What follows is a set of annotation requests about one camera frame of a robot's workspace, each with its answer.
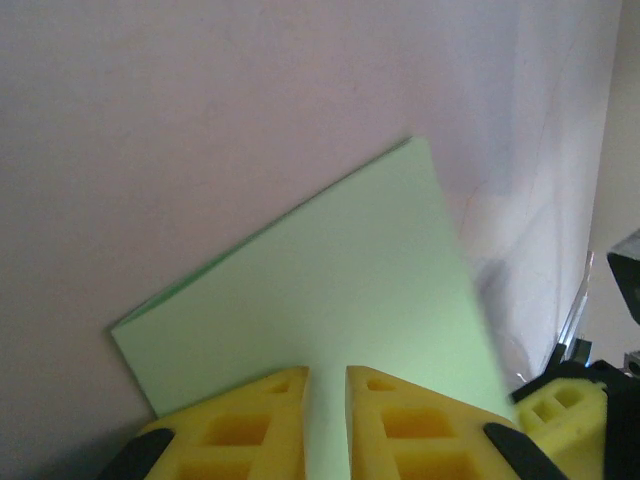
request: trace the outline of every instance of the light green card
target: light green card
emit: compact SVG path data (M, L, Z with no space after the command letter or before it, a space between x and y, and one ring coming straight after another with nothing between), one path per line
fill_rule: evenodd
M158 415L309 365L311 479L349 478L350 364L510 416L423 139L336 183L112 333Z

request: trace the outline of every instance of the pale pink wall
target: pale pink wall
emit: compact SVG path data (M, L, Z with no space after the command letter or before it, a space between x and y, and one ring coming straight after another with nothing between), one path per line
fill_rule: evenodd
M149 415L105 328L409 134L538 369L582 276L619 6L2 2L0 476L90 477Z

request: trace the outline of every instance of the yellow foam pad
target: yellow foam pad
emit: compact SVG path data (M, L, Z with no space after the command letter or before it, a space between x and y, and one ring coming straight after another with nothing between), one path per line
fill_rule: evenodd
M346 407L352 480L518 479L482 430L503 417L368 367Z
M282 370L147 425L175 436L145 480L303 480L308 382Z

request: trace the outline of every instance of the white wall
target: white wall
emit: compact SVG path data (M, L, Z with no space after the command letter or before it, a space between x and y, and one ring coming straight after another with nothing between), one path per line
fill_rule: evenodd
M0 3L0 476L90 478L149 416L105 329L408 134L538 369L582 276L619 6Z
M606 252L640 228L640 2L623 5L602 160L593 211L596 252L584 335L594 358L622 366L623 354L640 349L640 326L631 318Z

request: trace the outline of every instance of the green paper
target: green paper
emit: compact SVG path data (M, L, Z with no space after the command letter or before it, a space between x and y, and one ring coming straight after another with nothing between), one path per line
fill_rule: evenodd
M350 364L511 413L423 139L336 183L112 333L160 416L309 365L311 479L349 478Z

